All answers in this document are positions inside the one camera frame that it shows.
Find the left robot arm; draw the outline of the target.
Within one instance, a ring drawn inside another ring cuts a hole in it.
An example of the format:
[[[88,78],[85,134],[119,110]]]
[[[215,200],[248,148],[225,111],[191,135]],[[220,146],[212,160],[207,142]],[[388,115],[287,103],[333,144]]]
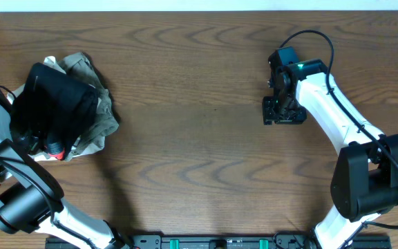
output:
[[[47,248],[132,248],[109,223],[71,205],[59,183],[13,143],[11,105],[0,90],[0,230],[42,233]]]

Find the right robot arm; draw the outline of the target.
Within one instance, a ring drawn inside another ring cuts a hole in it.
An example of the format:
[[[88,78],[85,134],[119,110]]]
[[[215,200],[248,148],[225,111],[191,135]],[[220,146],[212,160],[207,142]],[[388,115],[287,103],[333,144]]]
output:
[[[300,125],[311,114],[330,139],[337,163],[330,184],[333,206],[311,233],[276,235],[277,248],[391,248],[387,236],[361,231],[398,206],[398,135],[368,122],[338,88],[319,59],[268,59],[271,96],[263,98],[265,125]]]

